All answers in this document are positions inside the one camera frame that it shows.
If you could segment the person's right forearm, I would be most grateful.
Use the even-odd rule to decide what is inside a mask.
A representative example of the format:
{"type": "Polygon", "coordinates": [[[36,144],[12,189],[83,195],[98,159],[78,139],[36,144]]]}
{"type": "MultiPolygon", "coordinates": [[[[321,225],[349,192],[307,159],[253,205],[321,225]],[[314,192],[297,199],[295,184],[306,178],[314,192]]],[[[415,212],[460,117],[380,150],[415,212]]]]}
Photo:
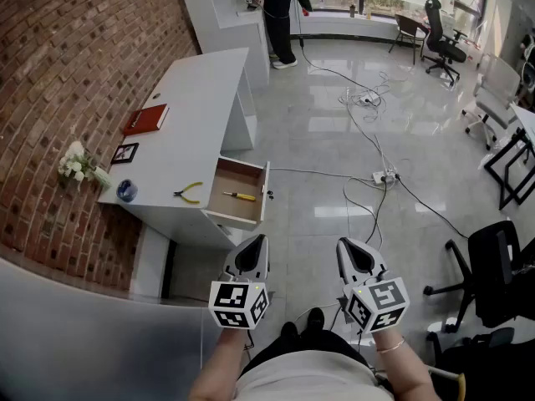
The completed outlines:
{"type": "Polygon", "coordinates": [[[394,328],[374,332],[373,339],[396,401],[441,401],[428,367],[394,328]]]}

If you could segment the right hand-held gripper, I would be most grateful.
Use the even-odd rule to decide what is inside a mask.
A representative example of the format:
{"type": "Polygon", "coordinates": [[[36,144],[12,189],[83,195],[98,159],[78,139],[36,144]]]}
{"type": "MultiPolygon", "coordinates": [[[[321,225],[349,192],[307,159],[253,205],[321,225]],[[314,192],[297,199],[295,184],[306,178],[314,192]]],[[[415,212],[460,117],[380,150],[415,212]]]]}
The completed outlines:
{"type": "Polygon", "coordinates": [[[357,325],[362,333],[396,326],[410,299],[400,277],[386,278],[388,270],[381,254],[362,241],[341,237],[336,257],[344,280],[346,322],[357,325]]]}

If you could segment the black high-back office chair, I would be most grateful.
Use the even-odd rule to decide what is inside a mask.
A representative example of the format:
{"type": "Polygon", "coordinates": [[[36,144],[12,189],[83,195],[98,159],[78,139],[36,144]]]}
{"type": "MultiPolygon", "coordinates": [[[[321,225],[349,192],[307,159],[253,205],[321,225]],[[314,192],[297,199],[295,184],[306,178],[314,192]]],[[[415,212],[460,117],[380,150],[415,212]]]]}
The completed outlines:
{"type": "Polygon", "coordinates": [[[425,54],[420,57],[421,61],[427,59],[434,62],[425,72],[429,74],[432,69],[443,70],[450,78],[450,86],[452,87],[459,80],[460,74],[452,68],[451,63],[464,63],[466,61],[466,53],[456,46],[458,44],[456,38],[451,38],[444,34],[439,0],[426,0],[425,13],[429,23],[429,32],[425,43],[432,53],[438,55],[437,58],[432,58],[425,54]]]}

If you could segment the brown chair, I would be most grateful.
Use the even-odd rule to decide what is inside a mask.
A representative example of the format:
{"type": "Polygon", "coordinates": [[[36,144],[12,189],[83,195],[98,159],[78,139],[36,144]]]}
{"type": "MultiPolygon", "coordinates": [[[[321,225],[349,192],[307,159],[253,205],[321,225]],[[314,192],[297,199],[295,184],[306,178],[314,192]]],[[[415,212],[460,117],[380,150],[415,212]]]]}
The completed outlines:
{"type": "Polygon", "coordinates": [[[406,41],[413,49],[413,63],[415,63],[415,49],[416,45],[420,46],[420,58],[423,58],[423,49],[425,47],[425,40],[429,34],[429,29],[414,20],[401,14],[395,15],[395,21],[398,28],[398,33],[395,41],[392,43],[389,52],[391,52],[395,45],[401,46],[406,41]]]}

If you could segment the white office chair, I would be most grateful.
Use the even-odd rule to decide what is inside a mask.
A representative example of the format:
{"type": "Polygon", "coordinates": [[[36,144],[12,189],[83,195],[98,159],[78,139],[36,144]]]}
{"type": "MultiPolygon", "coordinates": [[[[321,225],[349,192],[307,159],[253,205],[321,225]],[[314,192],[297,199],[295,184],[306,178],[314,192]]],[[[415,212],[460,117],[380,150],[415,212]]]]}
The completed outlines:
{"type": "Polygon", "coordinates": [[[511,106],[521,77],[506,61],[494,54],[483,56],[478,75],[473,90],[475,108],[474,110],[463,109],[461,115],[472,120],[465,128],[468,135],[472,129],[481,126],[485,135],[486,150],[490,150],[497,141],[497,136],[487,121],[492,119],[502,129],[507,129],[515,120],[516,116],[511,106]]]}

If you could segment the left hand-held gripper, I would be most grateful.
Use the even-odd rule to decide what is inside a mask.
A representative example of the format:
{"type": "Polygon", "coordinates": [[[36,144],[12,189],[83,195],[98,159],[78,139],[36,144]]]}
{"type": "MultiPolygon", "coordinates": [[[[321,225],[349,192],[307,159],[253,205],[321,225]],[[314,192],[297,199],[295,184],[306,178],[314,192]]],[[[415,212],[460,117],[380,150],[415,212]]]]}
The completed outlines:
{"type": "Polygon", "coordinates": [[[229,252],[223,275],[211,283],[208,310],[218,327],[253,330],[270,306],[269,241],[259,234],[229,252]],[[232,274],[252,274],[250,277],[232,274]]]}

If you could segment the red book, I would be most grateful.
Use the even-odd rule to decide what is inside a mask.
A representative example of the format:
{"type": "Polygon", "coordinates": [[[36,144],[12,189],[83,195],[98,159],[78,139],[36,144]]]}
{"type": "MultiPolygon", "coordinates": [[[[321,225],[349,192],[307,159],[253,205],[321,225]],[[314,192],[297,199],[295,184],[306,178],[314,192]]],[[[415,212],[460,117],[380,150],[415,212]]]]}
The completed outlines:
{"type": "Polygon", "coordinates": [[[123,129],[124,136],[140,135],[157,131],[161,128],[168,112],[168,104],[161,104],[136,110],[123,129]]]}

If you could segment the person's right black shoe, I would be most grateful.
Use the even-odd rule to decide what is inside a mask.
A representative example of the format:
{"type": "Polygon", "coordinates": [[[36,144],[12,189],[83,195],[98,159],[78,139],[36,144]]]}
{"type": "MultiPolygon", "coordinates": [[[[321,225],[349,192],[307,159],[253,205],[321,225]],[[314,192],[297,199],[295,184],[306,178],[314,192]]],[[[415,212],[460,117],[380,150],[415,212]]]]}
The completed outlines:
{"type": "Polygon", "coordinates": [[[308,314],[305,330],[311,332],[322,331],[324,329],[324,322],[325,317],[323,310],[319,307],[313,307],[308,314]]]}

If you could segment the white shelf cabinet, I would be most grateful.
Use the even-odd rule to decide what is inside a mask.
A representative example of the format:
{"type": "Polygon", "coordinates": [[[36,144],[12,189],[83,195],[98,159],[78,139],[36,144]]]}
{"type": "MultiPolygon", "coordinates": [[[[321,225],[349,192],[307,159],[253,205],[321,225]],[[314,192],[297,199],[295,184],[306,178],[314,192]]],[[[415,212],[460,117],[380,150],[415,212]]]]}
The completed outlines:
{"type": "Polygon", "coordinates": [[[246,0],[184,0],[203,53],[247,48],[244,65],[252,89],[268,86],[270,62],[264,16],[246,0]]]}

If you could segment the person's white shirt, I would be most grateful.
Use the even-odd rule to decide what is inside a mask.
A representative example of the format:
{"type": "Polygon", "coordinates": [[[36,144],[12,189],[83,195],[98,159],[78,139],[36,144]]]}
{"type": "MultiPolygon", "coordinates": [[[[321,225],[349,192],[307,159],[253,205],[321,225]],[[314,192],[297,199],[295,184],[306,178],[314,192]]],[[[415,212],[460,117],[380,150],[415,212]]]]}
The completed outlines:
{"type": "Polygon", "coordinates": [[[238,380],[235,401],[394,401],[371,370],[352,358],[301,351],[270,359],[238,380]]]}

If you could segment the white table black legs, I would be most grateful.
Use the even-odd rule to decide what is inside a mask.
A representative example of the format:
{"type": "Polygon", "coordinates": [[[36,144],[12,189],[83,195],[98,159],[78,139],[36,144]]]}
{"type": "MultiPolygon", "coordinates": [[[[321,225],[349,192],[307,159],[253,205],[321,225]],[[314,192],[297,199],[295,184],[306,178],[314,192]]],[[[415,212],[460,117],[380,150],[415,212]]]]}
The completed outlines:
{"type": "Polygon", "coordinates": [[[484,165],[486,172],[500,188],[499,210],[502,210],[512,201],[520,206],[535,191],[535,113],[515,104],[512,104],[511,107],[521,127],[516,129],[507,144],[484,165]],[[505,158],[510,151],[516,149],[519,143],[522,145],[504,164],[503,172],[500,175],[493,166],[505,158]],[[512,185],[509,181],[510,169],[518,160],[526,165],[530,156],[534,159],[532,168],[516,185],[512,185]]]}

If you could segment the white desk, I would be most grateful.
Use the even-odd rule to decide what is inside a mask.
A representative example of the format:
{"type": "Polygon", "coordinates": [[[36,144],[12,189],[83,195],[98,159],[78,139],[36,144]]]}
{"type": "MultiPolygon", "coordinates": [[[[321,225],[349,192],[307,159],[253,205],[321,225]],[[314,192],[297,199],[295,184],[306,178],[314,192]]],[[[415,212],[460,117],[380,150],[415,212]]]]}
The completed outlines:
{"type": "Polygon", "coordinates": [[[131,297],[161,295],[172,242],[224,251],[248,232],[218,225],[205,212],[218,159],[253,147],[257,118],[244,68],[247,54],[235,48],[176,60],[145,101],[146,107],[169,105],[161,128],[128,137],[128,143],[139,144],[134,159],[110,168],[112,186],[99,202],[122,206],[142,222],[131,297]],[[138,187],[131,203],[116,195],[126,179],[138,187]],[[199,205],[173,196],[200,181],[202,186],[185,193],[199,205]]]}

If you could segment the black picture frame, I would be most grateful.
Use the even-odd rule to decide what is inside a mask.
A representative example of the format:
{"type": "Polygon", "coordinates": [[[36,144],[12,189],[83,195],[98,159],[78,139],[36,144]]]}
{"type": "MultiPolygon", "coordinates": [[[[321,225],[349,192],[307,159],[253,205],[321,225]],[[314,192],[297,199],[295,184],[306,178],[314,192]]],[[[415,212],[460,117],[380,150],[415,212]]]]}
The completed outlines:
{"type": "Polygon", "coordinates": [[[138,143],[119,145],[110,161],[111,165],[130,163],[139,147],[138,143]]]}

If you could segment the person's left forearm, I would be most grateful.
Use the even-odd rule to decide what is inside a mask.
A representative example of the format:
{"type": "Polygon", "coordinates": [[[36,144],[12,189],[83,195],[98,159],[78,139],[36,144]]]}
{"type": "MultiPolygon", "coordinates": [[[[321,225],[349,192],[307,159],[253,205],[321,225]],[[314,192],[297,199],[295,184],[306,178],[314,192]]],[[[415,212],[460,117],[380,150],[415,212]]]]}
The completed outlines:
{"type": "Polygon", "coordinates": [[[188,401],[231,401],[241,372],[247,332],[224,328],[190,390],[188,401]]]}

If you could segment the person's black trousers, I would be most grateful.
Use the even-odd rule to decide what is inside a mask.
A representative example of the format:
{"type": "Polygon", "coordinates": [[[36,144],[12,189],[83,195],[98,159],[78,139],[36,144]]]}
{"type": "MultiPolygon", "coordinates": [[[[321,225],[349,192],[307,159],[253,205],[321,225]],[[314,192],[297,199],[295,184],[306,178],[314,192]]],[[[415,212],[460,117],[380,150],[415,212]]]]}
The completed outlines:
{"type": "Polygon", "coordinates": [[[284,354],[302,351],[340,353],[362,363],[364,366],[369,366],[364,357],[338,334],[329,330],[310,331],[307,329],[303,330],[301,334],[296,332],[281,334],[274,342],[256,355],[243,369],[242,373],[246,373],[260,364],[284,354]]]}

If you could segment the white flower bouquet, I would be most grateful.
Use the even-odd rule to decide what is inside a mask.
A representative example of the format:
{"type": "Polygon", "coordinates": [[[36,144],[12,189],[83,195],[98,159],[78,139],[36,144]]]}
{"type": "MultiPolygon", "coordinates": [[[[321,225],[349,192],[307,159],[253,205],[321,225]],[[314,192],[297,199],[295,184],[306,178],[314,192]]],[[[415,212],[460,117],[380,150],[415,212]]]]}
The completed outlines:
{"type": "Polygon", "coordinates": [[[80,141],[70,144],[59,160],[58,174],[61,180],[75,180],[78,185],[83,181],[94,181],[95,165],[93,158],[86,152],[80,141]]]}

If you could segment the large grey cabinet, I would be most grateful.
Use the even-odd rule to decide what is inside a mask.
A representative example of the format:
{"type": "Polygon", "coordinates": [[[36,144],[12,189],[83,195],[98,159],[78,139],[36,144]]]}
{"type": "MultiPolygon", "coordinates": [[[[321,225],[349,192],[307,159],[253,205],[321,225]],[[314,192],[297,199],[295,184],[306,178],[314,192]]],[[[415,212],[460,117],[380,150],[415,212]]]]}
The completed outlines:
{"type": "Polygon", "coordinates": [[[109,297],[0,259],[0,398],[183,401],[219,327],[204,307],[109,297]]]}

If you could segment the pale green vase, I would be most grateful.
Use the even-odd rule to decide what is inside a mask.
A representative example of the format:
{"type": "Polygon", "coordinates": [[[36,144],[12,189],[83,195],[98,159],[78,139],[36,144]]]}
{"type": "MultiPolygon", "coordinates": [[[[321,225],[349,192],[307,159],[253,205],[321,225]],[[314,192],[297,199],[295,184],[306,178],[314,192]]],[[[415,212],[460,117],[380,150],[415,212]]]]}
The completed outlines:
{"type": "Polygon", "coordinates": [[[98,166],[93,168],[93,177],[99,182],[104,190],[107,190],[112,186],[110,175],[98,166]]]}

